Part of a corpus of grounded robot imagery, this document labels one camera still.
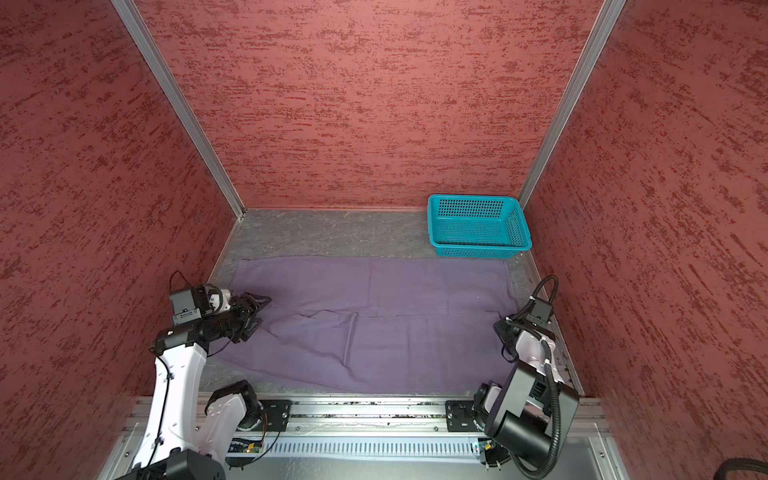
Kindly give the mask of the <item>left connector board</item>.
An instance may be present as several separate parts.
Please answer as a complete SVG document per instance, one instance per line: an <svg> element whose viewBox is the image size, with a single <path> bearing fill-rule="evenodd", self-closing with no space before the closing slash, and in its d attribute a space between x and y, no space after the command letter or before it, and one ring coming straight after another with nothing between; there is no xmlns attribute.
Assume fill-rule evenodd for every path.
<svg viewBox="0 0 768 480"><path fill-rule="evenodd" d="M259 455L264 445L263 440L249 438L234 438L230 443L229 454Z"/></svg>

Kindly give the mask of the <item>connector board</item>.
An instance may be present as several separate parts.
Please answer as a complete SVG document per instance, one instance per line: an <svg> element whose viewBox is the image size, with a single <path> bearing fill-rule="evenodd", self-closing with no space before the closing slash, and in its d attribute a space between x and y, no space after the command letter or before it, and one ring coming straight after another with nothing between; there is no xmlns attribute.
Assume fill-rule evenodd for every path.
<svg viewBox="0 0 768 480"><path fill-rule="evenodd" d="M259 455L264 445L263 440L249 438L234 438L230 443L229 454Z"/></svg>
<svg viewBox="0 0 768 480"><path fill-rule="evenodd" d="M510 460L509 451L491 439L481 439L477 443L479 461L486 468L497 468Z"/></svg>

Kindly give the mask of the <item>purple trousers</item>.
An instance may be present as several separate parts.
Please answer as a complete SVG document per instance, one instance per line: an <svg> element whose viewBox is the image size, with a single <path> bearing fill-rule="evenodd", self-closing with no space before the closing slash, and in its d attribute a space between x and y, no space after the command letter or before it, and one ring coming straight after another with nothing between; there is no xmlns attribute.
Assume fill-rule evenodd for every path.
<svg viewBox="0 0 768 480"><path fill-rule="evenodd" d="M493 326L515 312L508 267L456 258L244 260L231 286L270 298L215 359L256 378L360 394L453 394L510 370Z"/></svg>

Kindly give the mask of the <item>aluminium front rail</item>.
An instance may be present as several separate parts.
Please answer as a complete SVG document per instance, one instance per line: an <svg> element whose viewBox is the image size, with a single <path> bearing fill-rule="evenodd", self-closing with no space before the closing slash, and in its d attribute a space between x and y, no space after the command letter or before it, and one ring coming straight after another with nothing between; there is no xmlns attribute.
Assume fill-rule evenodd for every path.
<svg viewBox="0 0 768 480"><path fill-rule="evenodd" d="M464 397L428 396L341 396L341 395L267 395L260 400L288 399L293 402L289 437L433 437L480 436L481 432L450 433L446 428L445 402L467 400ZM136 399L133 411L121 433L144 433L151 399ZM570 437L612 437L601 402L596 398L580 400L568 435Z"/></svg>

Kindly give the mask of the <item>aluminium corner post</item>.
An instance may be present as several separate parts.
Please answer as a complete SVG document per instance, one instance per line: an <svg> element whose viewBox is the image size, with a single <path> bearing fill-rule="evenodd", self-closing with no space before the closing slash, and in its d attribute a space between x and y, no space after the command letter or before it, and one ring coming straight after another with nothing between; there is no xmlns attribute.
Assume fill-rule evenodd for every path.
<svg viewBox="0 0 768 480"><path fill-rule="evenodd" d="M111 4L234 212L237 221L240 222L247 208L153 39L136 3L129 0L112 0Z"/></svg>
<svg viewBox="0 0 768 480"><path fill-rule="evenodd" d="M536 186L590 79L605 45L626 5L625 0L605 0L585 41L551 123L522 184L518 201L526 209Z"/></svg>

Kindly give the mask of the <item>left aluminium corner post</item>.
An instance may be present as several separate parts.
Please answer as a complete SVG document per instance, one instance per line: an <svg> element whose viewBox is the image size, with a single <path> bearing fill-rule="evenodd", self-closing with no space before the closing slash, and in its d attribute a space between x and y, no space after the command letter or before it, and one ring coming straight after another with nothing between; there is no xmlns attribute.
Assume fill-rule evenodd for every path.
<svg viewBox="0 0 768 480"><path fill-rule="evenodd" d="M111 4L234 212L237 221L240 222L247 208L153 39L136 3L129 0L112 0Z"/></svg>

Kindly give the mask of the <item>right aluminium corner post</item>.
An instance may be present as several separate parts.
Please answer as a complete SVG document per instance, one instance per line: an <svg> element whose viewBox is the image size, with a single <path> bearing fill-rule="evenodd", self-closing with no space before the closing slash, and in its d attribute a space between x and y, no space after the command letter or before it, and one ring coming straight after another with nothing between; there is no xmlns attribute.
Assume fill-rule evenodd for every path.
<svg viewBox="0 0 768 480"><path fill-rule="evenodd" d="M590 79L605 45L626 5L625 0L605 0L585 41L551 123L522 184L518 201L526 209L536 186Z"/></svg>

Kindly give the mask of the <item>right connector board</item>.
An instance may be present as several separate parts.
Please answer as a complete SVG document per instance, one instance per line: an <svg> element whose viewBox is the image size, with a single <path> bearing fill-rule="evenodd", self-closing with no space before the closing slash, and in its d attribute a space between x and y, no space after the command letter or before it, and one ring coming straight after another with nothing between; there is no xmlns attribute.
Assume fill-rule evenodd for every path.
<svg viewBox="0 0 768 480"><path fill-rule="evenodd" d="M491 439L481 439L477 443L479 461L486 468L497 468L510 460L509 451Z"/></svg>

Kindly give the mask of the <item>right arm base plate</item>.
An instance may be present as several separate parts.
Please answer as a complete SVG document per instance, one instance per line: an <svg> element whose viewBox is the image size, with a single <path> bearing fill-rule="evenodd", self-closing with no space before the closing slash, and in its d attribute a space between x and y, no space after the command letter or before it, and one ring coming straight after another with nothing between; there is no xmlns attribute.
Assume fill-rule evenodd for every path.
<svg viewBox="0 0 768 480"><path fill-rule="evenodd" d="M484 419L481 412L470 400L449 400L445 402L446 428L450 433L481 432Z"/></svg>

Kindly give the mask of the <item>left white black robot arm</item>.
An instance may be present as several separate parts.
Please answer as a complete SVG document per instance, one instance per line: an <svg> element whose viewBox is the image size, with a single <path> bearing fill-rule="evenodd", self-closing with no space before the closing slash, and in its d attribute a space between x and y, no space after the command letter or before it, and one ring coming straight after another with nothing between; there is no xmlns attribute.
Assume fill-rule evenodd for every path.
<svg viewBox="0 0 768 480"><path fill-rule="evenodd" d="M156 377L150 414L128 479L223 479L226 455L240 429L265 428L253 387L238 381L216 390L196 423L200 381L213 342L237 344L259 328L268 296L207 283L173 291L172 325L150 348Z"/></svg>

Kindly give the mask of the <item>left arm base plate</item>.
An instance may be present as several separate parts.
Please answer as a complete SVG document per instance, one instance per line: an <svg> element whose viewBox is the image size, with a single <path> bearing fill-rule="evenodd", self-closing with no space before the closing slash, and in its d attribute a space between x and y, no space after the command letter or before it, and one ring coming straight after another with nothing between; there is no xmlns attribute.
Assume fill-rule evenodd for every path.
<svg viewBox="0 0 768 480"><path fill-rule="evenodd" d="M291 418L293 402L288 399L260 400L261 417L255 425L256 431L285 432Z"/></svg>

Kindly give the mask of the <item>teal plastic basket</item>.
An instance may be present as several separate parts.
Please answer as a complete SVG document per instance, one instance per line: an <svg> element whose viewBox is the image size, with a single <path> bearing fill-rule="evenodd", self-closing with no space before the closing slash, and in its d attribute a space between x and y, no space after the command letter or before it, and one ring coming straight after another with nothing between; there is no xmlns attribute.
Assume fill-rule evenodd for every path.
<svg viewBox="0 0 768 480"><path fill-rule="evenodd" d="M523 209L512 197L432 195L427 227L442 257L510 259L533 246Z"/></svg>

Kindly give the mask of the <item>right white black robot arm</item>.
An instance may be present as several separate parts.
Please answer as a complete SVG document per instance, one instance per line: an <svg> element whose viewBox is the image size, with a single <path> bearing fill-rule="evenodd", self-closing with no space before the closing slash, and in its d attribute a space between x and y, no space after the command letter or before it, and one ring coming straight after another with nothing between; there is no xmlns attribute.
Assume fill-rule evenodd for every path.
<svg viewBox="0 0 768 480"><path fill-rule="evenodd" d="M485 383L473 403L481 464L512 462L528 479L553 470L579 406L579 394L558 372L555 336L535 324L508 317L494 330L512 370L504 383Z"/></svg>

